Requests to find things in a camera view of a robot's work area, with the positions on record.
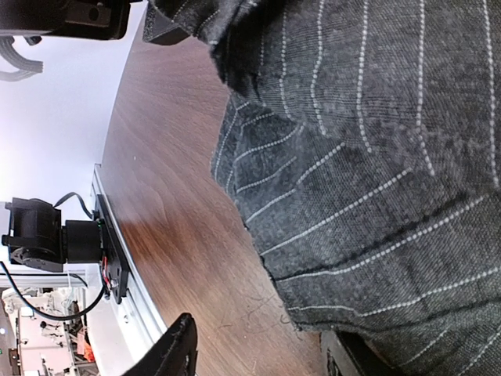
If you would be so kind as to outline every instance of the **wooden table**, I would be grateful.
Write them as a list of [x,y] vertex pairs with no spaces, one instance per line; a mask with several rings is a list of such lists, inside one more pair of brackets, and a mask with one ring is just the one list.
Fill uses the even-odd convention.
[[209,173],[227,89],[207,47],[160,47],[140,28],[101,180],[166,324],[190,312],[199,376],[321,375],[319,337],[297,333],[240,217]]

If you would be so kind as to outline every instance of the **pinstripe fabric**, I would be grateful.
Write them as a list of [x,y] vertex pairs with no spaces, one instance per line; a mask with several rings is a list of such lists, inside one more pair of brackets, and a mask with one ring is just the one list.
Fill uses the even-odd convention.
[[232,90],[212,172],[297,327],[498,374],[501,5],[156,1]]

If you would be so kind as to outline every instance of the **black mount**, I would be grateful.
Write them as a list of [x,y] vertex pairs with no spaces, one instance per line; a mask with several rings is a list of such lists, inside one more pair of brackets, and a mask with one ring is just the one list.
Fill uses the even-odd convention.
[[61,211],[48,202],[14,198],[9,233],[2,244],[9,261],[33,269],[62,273],[64,264],[102,264],[103,279],[117,304],[127,293],[130,268],[103,195],[90,221],[61,223]]
[[140,0],[1,0],[0,36],[120,39],[131,2]]

